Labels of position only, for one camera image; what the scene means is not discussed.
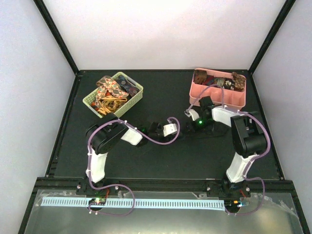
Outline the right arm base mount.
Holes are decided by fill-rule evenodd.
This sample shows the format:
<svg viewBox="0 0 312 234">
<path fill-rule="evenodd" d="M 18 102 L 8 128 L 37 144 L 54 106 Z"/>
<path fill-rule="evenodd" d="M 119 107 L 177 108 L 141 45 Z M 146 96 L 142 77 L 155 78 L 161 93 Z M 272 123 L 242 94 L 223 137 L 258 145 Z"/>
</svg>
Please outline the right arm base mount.
<svg viewBox="0 0 312 234">
<path fill-rule="evenodd" d="M 228 179 L 215 179 L 206 181 L 206 191 L 209 196 L 221 198 L 237 199 L 241 197 L 250 197 L 250 192 L 246 189 L 248 184 L 243 181 L 231 183 Z"/>
</svg>

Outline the black necktie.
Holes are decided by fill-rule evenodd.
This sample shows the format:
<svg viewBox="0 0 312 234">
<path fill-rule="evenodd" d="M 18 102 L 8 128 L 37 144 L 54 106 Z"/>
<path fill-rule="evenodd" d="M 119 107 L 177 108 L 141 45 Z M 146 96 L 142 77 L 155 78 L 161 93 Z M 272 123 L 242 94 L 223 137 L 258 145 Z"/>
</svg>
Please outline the black necktie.
<svg viewBox="0 0 312 234">
<path fill-rule="evenodd" d="M 205 128 L 199 131 L 190 132 L 183 131 L 180 133 L 178 139 L 179 140 L 187 140 L 187 139 L 205 139 L 205 138 L 215 138 L 215 137 L 223 137 L 229 132 L 229 128 Z"/>
</svg>

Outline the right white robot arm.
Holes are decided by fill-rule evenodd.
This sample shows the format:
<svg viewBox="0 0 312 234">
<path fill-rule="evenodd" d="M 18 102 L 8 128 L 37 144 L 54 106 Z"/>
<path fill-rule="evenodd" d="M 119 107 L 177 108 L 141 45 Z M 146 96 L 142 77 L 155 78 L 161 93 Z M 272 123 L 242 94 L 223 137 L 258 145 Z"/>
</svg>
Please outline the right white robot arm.
<svg viewBox="0 0 312 234">
<path fill-rule="evenodd" d="M 212 104 L 209 96 L 199 100 L 201 114 L 190 105 L 185 115 L 193 120 L 196 126 L 206 120 L 213 120 L 231 128 L 232 142 L 235 150 L 233 160 L 226 171 L 227 181 L 222 183 L 222 192 L 234 196 L 239 191 L 240 182 L 246 180 L 253 162 L 264 157 L 271 148 L 267 130 L 255 117 L 257 112 L 248 113 L 232 109 L 226 105 Z"/>
</svg>

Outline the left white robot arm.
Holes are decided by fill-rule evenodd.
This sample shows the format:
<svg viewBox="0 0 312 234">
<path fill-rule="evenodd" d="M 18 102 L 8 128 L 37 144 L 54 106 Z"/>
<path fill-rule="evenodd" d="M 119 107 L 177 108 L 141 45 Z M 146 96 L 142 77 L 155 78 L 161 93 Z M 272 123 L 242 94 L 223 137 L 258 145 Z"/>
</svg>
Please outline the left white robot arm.
<svg viewBox="0 0 312 234">
<path fill-rule="evenodd" d="M 98 195 L 104 191 L 105 163 L 108 153 L 119 141 L 142 147 L 149 141 L 158 145 L 173 143 L 180 134 L 180 123 L 175 117 L 167 118 L 167 124 L 153 122 L 139 128 L 108 113 L 87 129 L 88 165 L 86 175 L 90 179 L 87 188 Z"/>
</svg>

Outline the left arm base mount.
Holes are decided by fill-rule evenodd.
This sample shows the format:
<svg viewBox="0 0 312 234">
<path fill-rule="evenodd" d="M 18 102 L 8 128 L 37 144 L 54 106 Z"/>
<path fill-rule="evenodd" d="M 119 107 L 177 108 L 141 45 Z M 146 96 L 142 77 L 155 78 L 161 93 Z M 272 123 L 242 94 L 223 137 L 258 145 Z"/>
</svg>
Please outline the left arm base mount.
<svg viewBox="0 0 312 234">
<path fill-rule="evenodd" d="M 104 196 L 109 190 L 110 195 L 115 195 L 118 190 L 121 188 L 119 185 L 119 180 L 114 178 L 105 178 L 100 180 L 97 183 L 92 182 L 92 185 L 97 189 L 94 189 L 89 182 L 88 178 L 81 180 L 77 186 L 76 194 L 77 195 L 86 195 L 86 196 Z"/>
</svg>

